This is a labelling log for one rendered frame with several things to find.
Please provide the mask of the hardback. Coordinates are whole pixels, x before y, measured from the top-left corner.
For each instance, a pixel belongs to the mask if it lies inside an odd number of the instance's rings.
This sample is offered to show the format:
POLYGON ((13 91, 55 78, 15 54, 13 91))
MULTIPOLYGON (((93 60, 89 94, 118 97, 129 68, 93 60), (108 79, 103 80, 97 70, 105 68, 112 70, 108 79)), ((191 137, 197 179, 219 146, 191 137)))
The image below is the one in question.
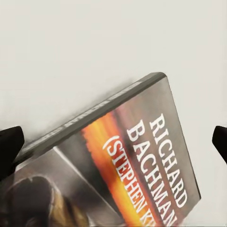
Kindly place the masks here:
POLYGON ((0 182, 0 227, 179 227, 200 201, 163 72, 23 147, 0 182))

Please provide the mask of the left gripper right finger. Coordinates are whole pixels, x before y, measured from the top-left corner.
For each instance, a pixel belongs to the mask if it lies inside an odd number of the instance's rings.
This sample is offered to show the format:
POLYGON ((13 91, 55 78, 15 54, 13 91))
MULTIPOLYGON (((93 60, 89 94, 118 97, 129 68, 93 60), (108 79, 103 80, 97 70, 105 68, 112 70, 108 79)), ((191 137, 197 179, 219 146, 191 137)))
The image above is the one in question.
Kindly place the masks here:
POLYGON ((216 126, 213 137, 212 143, 224 159, 225 163, 227 164, 227 128, 222 126, 216 126))

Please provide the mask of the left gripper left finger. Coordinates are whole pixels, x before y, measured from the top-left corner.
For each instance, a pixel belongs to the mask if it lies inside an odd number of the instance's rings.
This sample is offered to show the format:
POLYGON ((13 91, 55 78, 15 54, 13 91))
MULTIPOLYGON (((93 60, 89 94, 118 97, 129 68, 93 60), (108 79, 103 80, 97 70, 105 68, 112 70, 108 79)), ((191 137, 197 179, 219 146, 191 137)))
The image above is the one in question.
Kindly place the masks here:
POLYGON ((21 126, 0 131, 0 182, 25 143, 21 126))

